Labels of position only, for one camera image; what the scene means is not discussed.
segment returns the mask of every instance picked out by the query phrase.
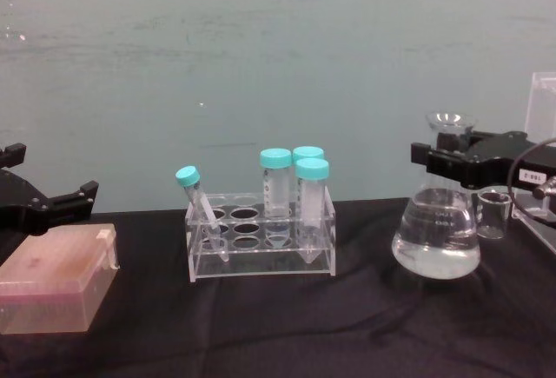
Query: clear plastic stand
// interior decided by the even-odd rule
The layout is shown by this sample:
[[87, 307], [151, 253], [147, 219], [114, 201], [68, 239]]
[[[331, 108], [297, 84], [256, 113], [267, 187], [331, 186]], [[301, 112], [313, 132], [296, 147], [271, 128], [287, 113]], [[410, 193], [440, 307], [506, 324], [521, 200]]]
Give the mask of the clear plastic stand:
[[[207, 197], [220, 223], [222, 240], [228, 243], [229, 261], [223, 261], [213, 250], [205, 233], [209, 222], [200, 220], [189, 205], [185, 223], [191, 282], [232, 275], [336, 274], [335, 211], [328, 190], [321, 220], [323, 234], [310, 249], [296, 241], [299, 218], [264, 217], [262, 194]], [[295, 204], [291, 202], [290, 215], [294, 214]]]
[[[556, 136], [556, 72], [533, 74], [525, 123], [527, 139], [541, 142]], [[537, 200], [530, 191], [517, 191], [516, 200], [535, 216], [556, 221], [550, 209], [550, 198]], [[521, 220], [552, 252], [556, 253], [556, 229], [535, 222], [513, 209], [512, 217]]]

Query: teal screw cap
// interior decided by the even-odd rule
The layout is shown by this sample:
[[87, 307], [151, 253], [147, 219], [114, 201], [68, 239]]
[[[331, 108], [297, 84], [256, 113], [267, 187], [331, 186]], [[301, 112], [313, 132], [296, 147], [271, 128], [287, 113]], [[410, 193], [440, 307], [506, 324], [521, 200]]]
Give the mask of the teal screw cap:
[[294, 149], [293, 152], [294, 162], [303, 158], [320, 158], [324, 159], [324, 150], [316, 146], [300, 146]]
[[295, 163], [295, 175], [302, 180], [326, 180], [330, 173], [328, 161], [320, 158], [303, 158]]
[[292, 164], [292, 153], [282, 148], [265, 149], [261, 151], [259, 161], [263, 168], [287, 168]]
[[188, 167], [183, 167], [179, 171], [175, 173], [175, 179], [182, 187], [190, 187], [195, 185], [201, 179], [201, 175], [197, 168], [193, 165], [189, 165]]

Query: black cable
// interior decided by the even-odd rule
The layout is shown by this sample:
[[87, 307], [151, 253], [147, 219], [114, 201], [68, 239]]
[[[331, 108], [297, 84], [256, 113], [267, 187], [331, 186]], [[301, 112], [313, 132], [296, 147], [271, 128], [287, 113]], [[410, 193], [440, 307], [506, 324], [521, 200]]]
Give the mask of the black cable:
[[543, 146], [547, 146], [550, 143], [556, 143], [556, 137], [551, 137], [550, 139], [546, 139], [545, 141], [539, 142], [539, 143], [533, 145], [531, 148], [526, 149], [520, 155], [518, 155], [518, 157], [513, 160], [512, 166], [510, 167], [510, 170], [507, 174], [506, 185], [507, 185], [507, 193], [508, 193], [508, 195], [510, 195], [510, 199], [512, 200], [512, 204], [515, 206], [515, 208], [517, 210], [519, 210], [525, 216], [529, 217], [530, 219], [532, 219], [536, 222], [542, 223], [545, 226], [548, 226], [549, 228], [556, 228], [556, 222], [549, 222], [546, 219], [543, 219], [542, 217], [534, 216], [531, 213], [529, 213], [529, 211], [525, 210], [523, 208], [523, 206], [515, 200], [515, 196], [514, 196], [513, 191], [512, 191], [513, 174], [515, 173], [515, 170], [517, 169], [518, 164], [523, 159], [525, 159], [526, 156], [528, 156], [529, 154], [531, 154], [535, 150], [537, 150], [537, 149], [539, 149]]

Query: small glass beaker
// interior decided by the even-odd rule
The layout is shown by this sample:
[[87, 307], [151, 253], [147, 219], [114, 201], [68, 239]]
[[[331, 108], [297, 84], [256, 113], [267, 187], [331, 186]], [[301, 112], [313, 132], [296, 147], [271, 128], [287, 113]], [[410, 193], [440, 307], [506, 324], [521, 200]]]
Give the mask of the small glass beaker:
[[[474, 119], [454, 113], [427, 116], [431, 146], [464, 153]], [[456, 181], [427, 174], [409, 201], [392, 251], [405, 268], [429, 278], [453, 279], [477, 268], [480, 260], [471, 196]]]
[[512, 199], [497, 189], [478, 194], [477, 235], [485, 239], [502, 239], [506, 235]]

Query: erlenmeyer flask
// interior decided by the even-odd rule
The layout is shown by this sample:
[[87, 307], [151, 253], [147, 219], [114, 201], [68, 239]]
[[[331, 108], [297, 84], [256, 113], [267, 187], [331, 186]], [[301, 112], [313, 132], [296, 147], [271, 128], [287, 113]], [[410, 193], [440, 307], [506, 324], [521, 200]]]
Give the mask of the erlenmeyer flask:
[[[431, 146], [465, 152], [474, 120], [454, 113], [427, 116]], [[471, 196], [456, 181], [427, 174], [409, 201], [392, 242], [395, 258], [415, 274], [448, 280], [469, 274], [479, 264]]]

